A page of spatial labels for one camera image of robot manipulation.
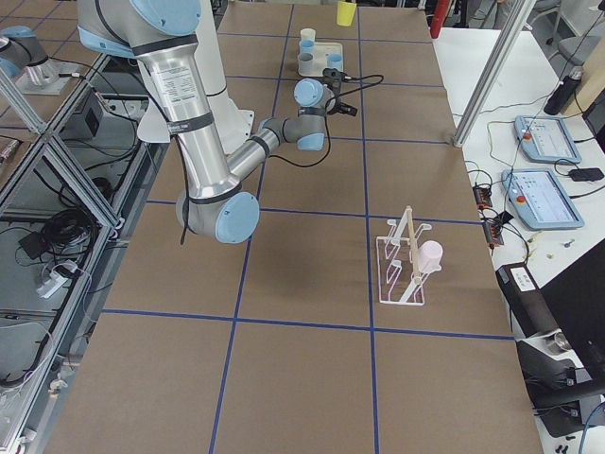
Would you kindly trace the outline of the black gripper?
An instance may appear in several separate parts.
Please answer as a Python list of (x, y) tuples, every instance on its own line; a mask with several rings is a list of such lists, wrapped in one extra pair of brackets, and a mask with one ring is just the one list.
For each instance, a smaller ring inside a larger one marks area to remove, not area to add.
[(335, 68), (324, 68), (321, 75), (321, 83), (328, 88), (340, 88), (344, 74)]

